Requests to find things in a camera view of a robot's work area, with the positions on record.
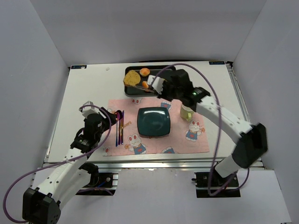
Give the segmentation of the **toasted bread slice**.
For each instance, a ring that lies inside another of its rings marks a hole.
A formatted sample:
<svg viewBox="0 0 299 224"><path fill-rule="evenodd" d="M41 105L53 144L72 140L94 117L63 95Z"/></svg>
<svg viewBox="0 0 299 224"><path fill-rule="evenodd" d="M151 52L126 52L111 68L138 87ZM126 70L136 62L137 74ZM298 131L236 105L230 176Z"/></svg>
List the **toasted bread slice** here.
<svg viewBox="0 0 299 224"><path fill-rule="evenodd" d="M140 81L141 77L135 70L130 70L123 79L125 86L137 86Z"/></svg>

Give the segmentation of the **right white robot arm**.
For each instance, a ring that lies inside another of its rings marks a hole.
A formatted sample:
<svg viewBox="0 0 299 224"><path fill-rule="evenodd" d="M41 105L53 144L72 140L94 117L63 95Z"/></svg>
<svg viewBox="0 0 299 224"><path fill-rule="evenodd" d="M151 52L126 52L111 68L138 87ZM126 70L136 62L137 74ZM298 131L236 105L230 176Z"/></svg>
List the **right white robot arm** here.
<svg viewBox="0 0 299 224"><path fill-rule="evenodd" d="M221 107L215 94L193 86L185 70L172 70L167 78L148 75L145 81L148 87L143 84L136 84L134 87L148 90L158 98L168 101L181 101L184 106L216 124L235 143L231 155L214 165L213 171L219 177L227 178L241 168L249 168L268 151L264 125L253 125Z"/></svg>

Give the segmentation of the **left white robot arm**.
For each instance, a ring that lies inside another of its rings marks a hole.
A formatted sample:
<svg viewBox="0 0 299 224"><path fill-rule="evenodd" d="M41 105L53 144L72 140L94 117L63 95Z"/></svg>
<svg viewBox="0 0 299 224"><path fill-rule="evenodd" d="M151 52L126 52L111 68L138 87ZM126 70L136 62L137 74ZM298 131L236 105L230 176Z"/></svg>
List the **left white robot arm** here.
<svg viewBox="0 0 299 224"><path fill-rule="evenodd" d="M76 133L64 157L36 188L28 188L23 194L22 217L32 224L56 224L63 207L84 186L98 180L98 167L87 159L101 142L102 134L109 131L117 121L115 113L101 108L82 109L84 127Z"/></svg>

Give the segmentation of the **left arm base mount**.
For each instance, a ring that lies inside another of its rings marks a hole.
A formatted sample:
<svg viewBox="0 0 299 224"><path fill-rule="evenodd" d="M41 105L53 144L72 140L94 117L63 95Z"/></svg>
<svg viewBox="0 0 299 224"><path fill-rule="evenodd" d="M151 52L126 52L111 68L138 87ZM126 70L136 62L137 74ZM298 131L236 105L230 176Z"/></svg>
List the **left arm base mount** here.
<svg viewBox="0 0 299 224"><path fill-rule="evenodd" d="M79 196L113 196L117 186L117 174L100 172L98 166L85 163L79 169L85 170L90 175L90 181L76 195Z"/></svg>

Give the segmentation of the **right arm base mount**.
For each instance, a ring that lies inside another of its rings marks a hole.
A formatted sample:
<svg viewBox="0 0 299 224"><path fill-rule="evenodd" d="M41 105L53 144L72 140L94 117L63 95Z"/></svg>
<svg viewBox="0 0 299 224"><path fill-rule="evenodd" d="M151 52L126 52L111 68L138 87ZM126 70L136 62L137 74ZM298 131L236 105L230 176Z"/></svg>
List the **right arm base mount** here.
<svg viewBox="0 0 299 224"><path fill-rule="evenodd" d="M192 182L195 184L196 188L196 197L197 198L212 198L207 190L208 187L208 175L209 172L196 172L194 173L194 177L192 178ZM214 193L217 189L219 189L222 185L224 188L217 195L213 196L213 198L238 198L241 197L239 187L239 182L236 174L233 175L233 179L225 184L229 180L229 177L222 178L216 176L213 173L212 181L211 181L211 193Z"/></svg>

